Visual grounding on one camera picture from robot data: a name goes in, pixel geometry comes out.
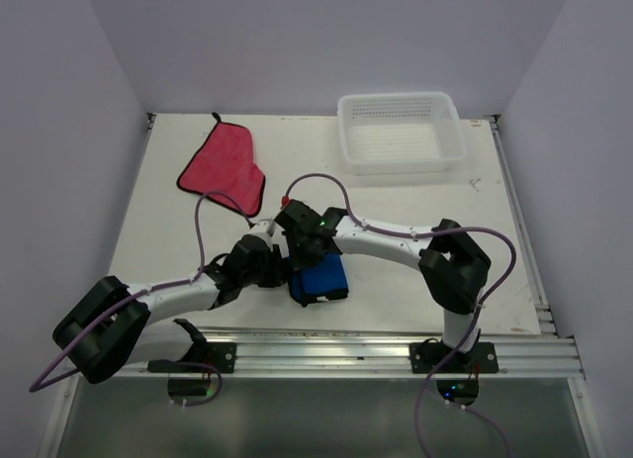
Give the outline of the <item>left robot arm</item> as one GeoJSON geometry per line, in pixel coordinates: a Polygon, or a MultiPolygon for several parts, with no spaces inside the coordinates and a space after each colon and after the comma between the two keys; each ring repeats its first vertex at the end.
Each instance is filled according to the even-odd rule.
{"type": "Polygon", "coordinates": [[[52,339],[89,383],[99,384],[129,362],[150,325],[221,308],[253,285],[283,285],[281,252],[272,238],[267,230],[252,229],[222,262],[214,260],[191,277],[136,292],[118,277],[106,276],[61,320],[52,339]]]}

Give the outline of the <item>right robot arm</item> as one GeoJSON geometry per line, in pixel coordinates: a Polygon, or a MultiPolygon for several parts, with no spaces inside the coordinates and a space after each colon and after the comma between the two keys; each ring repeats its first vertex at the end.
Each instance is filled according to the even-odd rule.
{"type": "Polygon", "coordinates": [[[320,214],[290,200],[274,218],[298,268],[315,267],[329,254],[365,255],[418,271],[431,299],[443,309],[440,358],[463,371],[476,359],[480,329],[475,309],[492,265],[490,258],[451,220],[417,231],[354,220],[342,208],[320,214]]]}

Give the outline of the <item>blue microfiber towel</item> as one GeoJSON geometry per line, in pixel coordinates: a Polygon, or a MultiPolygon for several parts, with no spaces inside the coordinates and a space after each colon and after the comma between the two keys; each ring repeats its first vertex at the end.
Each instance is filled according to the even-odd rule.
{"type": "Polygon", "coordinates": [[[290,297],[303,308],[317,303],[344,300],[349,286],[339,255],[328,253],[316,266],[295,268],[291,264],[288,280],[290,297]]]}

